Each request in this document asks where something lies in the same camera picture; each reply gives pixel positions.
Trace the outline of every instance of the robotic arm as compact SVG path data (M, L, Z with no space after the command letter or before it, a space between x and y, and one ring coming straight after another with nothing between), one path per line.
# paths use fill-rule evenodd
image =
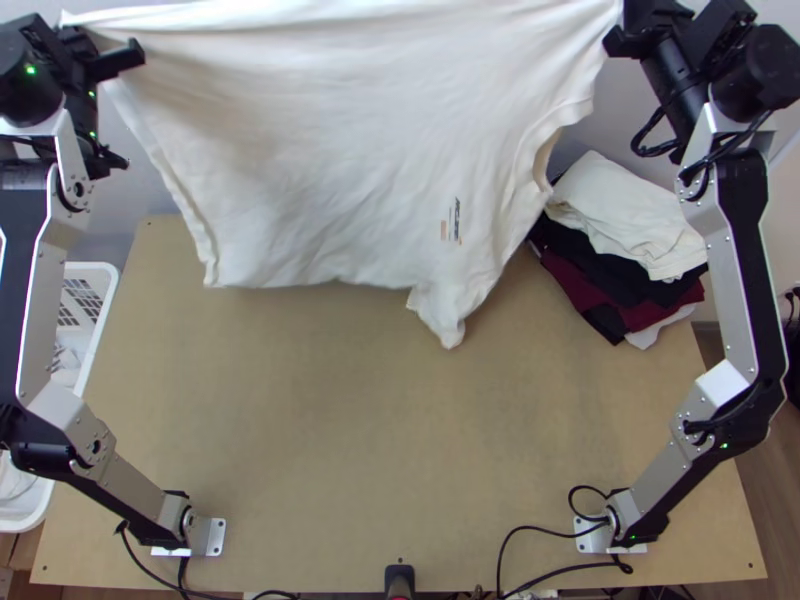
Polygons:
M0 442L18 468L120 515L140 543L217 556L224 519L156 486L83 400L50 380L67 250L86 230L94 182L128 166L98 142L97 84L144 64L144 52L131 40L98 54L81 30L54 32L38 15L0 25L0 49ZM14 143L37 158L18 158Z
M581 552L643 552L669 512L719 463L763 441L786 399L786 352L761 235L768 200L770 118L800 98L800 46L777 25L756 25L744 0L712 0L694 17L674 0L626 0L624 27L604 44L641 61L675 140L675 193L703 236L725 359L700 376L669 423L670 440L627 489L615 490L610 525L578 539ZM585 521L575 531L586 530Z
M757 26L743 0L712 0L696 18L674 0L627 0L624 17L605 46L641 61L660 102L634 151L671 152L680 165L675 190L707 244L726 358L695 381L641 477L611 494L600 515L610 525L579 538L582 552L643 551L708 473L767 436L785 400L760 221L770 116L800 98L800 47L780 27ZM105 423L50 381L67 250L86 229L93 182L127 167L98 142L96 85L143 64L144 52L131 40L98 54L81 30L53 32L36 15L0 25L0 48L0 442L20 469L64 481L126 519L154 553L219 555L225 521L200 516L186 494L137 471ZM645 148L664 116L676 138ZM37 158L19 158L15 143Z

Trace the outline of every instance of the white t-shirt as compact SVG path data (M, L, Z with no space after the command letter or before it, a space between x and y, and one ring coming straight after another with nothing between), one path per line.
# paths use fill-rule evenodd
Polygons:
M451 348L552 192L537 152L591 111L619 10L211 0L62 22L145 48L146 66L105 85L206 285L411 288L408 307Z

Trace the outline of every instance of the white laundry basket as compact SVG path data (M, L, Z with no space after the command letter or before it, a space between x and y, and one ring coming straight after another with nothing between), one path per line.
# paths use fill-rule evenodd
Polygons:
M119 271L102 262L67 262L52 377L82 396L119 283ZM21 533L44 520L55 482L18 470L8 452L0 458L0 532Z

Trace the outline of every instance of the folded clothes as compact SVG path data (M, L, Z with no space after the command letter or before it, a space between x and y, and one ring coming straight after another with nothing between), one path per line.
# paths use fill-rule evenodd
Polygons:
M636 261L614 254L599 254L588 236L542 215L528 237L541 251L550 249L577 266L592 284L602 290L618 306L632 308L649 300L669 308L690 290L708 270L702 264L672 282L652 281Z
M681 277L706 262L703 238L675 195L597 152L587 152L554 186L547 215L584 232L600 254L638 262L653 281Z
M658 334L664 327L685 319L694 312L695 308L697 308L697 304L687 304L686 306L681 306L678 309L678 312L676 312L674 315L667 317L663 321L659 321L655 325L651 325L647 329L637 331L636 333L626 333L625 341L632 346L636 346L639 348L639 350L647 350L650 346L656 343Z
M650 300L634 307L620 306L566 258L550 249L541 255L542 265L556 278L572 305L609 342L616 345L631 332L645 330L677 313L687 304L702 302L705 295L699 280L677 302L664 308Z

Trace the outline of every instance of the table surface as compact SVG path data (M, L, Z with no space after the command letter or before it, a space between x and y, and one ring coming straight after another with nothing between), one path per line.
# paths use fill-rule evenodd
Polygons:
M204 289L202 274L179 217L143 222L86 392L123 456L227 517L224 555L192 561L197 589L376 592L401 557L420 590L491 589L504 535L569 530L575 484L630 485L703 371L687 322L646 352L608 345L525 249L450 352L403 291ZM733 461L671 519L629 559L633 575L548 585L766 577ZM117 522L59 484L33 579L157 587L112 536ZM175 559L139 555L174 581ZM571 540L522 533L503 584L588 560Z

